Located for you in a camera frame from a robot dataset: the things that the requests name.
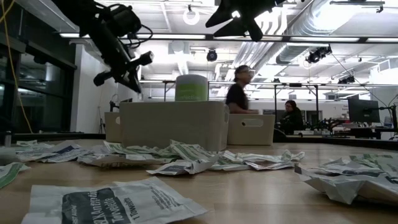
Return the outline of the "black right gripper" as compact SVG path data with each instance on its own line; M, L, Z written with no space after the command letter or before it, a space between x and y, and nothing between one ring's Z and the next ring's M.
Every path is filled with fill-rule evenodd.
M241 17L254 19L260 14L271 12L273 7L282 4L285 0L221 0L217 10L205 23L206 27L213 27L232 19L231 22L217 30L214 37L245 36L248 28L238 17L233 16L237 11Z

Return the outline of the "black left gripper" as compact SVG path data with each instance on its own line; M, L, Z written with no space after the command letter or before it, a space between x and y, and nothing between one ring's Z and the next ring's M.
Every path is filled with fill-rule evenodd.
M110 71L103 71L94 77L93 83L95 86L101 86L106 80L112 78L115 83L120 83L136 93L142 93L138 79L138 68L128 70L131 57L107 24L97 19L90 19L83 21L79 27L80 34L90 36L100 51L105 64L111 68Z

